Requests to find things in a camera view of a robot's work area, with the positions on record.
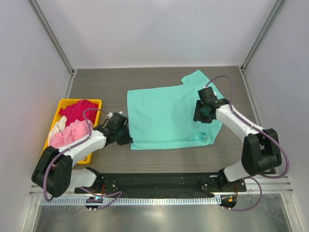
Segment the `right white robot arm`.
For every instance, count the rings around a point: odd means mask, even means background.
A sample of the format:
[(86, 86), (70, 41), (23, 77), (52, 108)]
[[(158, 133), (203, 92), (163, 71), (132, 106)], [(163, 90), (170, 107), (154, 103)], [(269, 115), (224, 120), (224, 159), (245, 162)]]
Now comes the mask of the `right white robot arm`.
[(278, 134), (274, 129), (265, 130), (248, 121), (229, 100), (218, 99), (211, 87), (199, 90), (198, 95), (193, 120), (201, 123), (220, 121), (243, 142), (240, 161), (218, 172), (217, 184), (221, 190), (229, 191), (239, 180), (282, 164)]

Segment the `teal t shirt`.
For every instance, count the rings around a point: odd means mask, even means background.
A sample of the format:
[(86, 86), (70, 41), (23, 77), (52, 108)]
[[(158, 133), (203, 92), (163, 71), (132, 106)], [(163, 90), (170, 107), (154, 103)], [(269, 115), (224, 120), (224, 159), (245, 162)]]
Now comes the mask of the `teal t shirt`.
[(198, 91), (209, 78), (200, 70), (181, 79), (181, 85), (130, 90), (127, 112), (131, 150), (161, 150), (212, 145), (222, 123), (194, 121)]

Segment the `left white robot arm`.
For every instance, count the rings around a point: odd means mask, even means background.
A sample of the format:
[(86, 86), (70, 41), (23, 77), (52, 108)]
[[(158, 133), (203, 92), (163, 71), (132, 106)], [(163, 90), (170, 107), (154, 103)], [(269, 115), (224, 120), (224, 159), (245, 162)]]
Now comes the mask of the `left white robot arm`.
[(112, 143), (127, 145), (132, 142), (128, 118), (122, 113), (113, 113), (103, 125), (96, 126), (81, 139), (61, 148), (45, 148), (31, 180), (43, 189), (43, 196), (48, 202), (68, 189), (98, 193), (104, 186), (103, 174), (89, 167), (75, 170), (74, 165), (88, 154)]

